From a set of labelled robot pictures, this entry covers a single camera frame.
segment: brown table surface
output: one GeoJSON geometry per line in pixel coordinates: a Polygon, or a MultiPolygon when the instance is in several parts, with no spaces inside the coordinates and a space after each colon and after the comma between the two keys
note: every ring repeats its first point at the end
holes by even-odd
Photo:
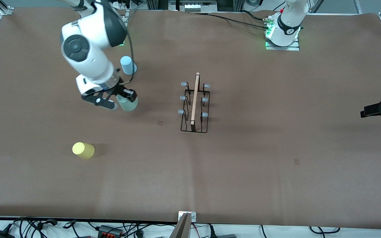
{"type": "MultiPolygon", "coordinates": [[[[381,100],[376,15],[307,16],[289,52],[258,28],[139,11],[130,113],[80,99],[59,42],[77,16],[1,20],[0,215],[381,228],[381,117],[360,118],[381,100]],[[212,86],[207,134],[180,131],[180,83],[196,72],[212,86]],[[73,155],[78,141],[94,158],[73,155]]],[[[106,53],[119,66],[129,46],[106,53]]]]}

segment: dark gray joint cap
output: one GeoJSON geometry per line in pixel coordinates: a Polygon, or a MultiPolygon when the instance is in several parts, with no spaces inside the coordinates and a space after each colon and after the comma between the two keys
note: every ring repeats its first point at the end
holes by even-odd
{"type": "Polygon", "coordinates": [[[76,62],[86,60],[89,53],[89,42],[81,35],[69,36],[64,41],[64,54],[76,62]]]}

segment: red cable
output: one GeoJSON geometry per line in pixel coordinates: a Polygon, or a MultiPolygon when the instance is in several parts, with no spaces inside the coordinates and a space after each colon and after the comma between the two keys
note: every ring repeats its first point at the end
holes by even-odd
{"type": "Polygon", "coordinates": [[[201,237],[199,236],[199,232],[198,232],[198,229],[197,229],[197,227],[195,226],[195,224],[194,224],[194,223],[192,223],[192,226],[195,228],[195,231],[196,231],[196,234],[198,235],[198,238],[201,238],[201,237]]]}

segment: gray floor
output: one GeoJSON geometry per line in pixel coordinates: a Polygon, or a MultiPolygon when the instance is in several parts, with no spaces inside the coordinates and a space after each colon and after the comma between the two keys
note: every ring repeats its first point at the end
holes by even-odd
{"type": "MultiPolygon", "coordinates": [[[[363,13],[377,13],[381,11],[381,0],[359,0],[363,13]]],[[[261,9],[273,9],[282,3],[283,0],[264,0],[263,5],[255,11],[261,9]]],[[[12,7],[68,7],[64,3],[56,0],[5,0],[5,3],[12,7]]],[[[325,0],[319,11],[321,13],[356,13],[353,0],[325,0]]]]}

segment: yellow cup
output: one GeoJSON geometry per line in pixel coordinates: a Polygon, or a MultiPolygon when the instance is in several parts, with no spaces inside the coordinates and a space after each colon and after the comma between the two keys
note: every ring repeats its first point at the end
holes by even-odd
{"type": "Polygon", "coordinates": [[[93,145],[83,142],[77,142],[73,145],[73,153],[82,159],[89,159],[94,155],[95,148],[93,145]]]}

